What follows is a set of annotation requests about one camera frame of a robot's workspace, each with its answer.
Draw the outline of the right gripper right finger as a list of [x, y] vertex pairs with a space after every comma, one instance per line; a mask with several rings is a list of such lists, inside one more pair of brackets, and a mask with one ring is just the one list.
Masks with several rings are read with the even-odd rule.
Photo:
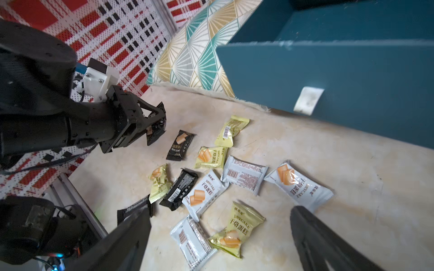
[[305, 271], [381, 271], [303, 206], [290, 213], [292, 237]]

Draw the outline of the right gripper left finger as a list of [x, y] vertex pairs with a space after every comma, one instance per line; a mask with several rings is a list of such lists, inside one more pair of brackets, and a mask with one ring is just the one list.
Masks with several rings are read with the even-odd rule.
[[67, 271], [138, 271], [151, 231], [149, 211], [142, 208], [131, 214], [107, 237], [100, 240]]

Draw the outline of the black cookie packet bottom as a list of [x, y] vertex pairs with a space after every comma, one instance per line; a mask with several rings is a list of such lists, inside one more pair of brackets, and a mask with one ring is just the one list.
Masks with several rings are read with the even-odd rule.
[[138, 212], [143, 209], [147, 209], [149, 212], [149, 216], [153, 217], [154, 207], [150, 203], [149, 198], [150, 195], [147, 195], [146, 197], [140, 199], [138, 202], [132, 204], [129, 207], [122, 210], [117, 210], [117, 226], [119, 226], [123, 221], [125, 221], [128, 217], [130, 217], [135, 212]]

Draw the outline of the yellow cookie packet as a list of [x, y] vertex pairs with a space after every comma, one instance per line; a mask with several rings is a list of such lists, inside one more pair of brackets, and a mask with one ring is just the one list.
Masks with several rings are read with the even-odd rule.
[[198, 152], [195, 168], [221, 168], [226, 161], [227, 147], [205, 147], [202, 146]]
[[149, 179], [153, 182], [149, 195], [149, 201], [153, 204], [164, 197], [173, 186], [173, 182], [167, 173], [167, 164], [155, 169], [149, 176]]
[[234, 146], [234, 138], [250, 123], [250, 119], [232, 115], [230, 120], [223, 125], [215, 144], [221, 147]]
[[227, 226], [208, 238], [210, 246], [240, 259], [241, 246], [264, 221], [265, 218], [252, 207], [233, 202]]

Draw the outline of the yellow cookie packet top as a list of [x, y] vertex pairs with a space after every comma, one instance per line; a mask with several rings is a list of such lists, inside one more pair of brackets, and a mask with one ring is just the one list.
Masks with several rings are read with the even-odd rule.
[[230, 120], [223, 125], [215, 144], [221, 147], [234, 146], [234, 138], [250, 123], [250, 119], [232, 115]]

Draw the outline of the teal three-drawer cabinet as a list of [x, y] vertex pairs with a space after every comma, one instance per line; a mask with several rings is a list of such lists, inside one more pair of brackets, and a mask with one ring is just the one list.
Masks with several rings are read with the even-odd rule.
[[434, 146], [432, 1], [263, 1], [218, 58], [237, 98]]

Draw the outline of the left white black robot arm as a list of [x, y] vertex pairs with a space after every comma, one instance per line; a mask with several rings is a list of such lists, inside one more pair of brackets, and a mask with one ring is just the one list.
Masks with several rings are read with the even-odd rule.
[[[1, 21], [1, 174], [35, 151], [76, 146], [107, 154], [142, 136], [165, 132], [166, 112], [117, 84], [116, 73], [91, 59], [79, 64], [61, 40]], [[30, 260], [54, 271], [137, 271], [151, 230], [153, 206], [143, 198], [118, 213], [108, 233], [67, 177], [66, 199], [8, 195], [1, 199], [1, 261]]]

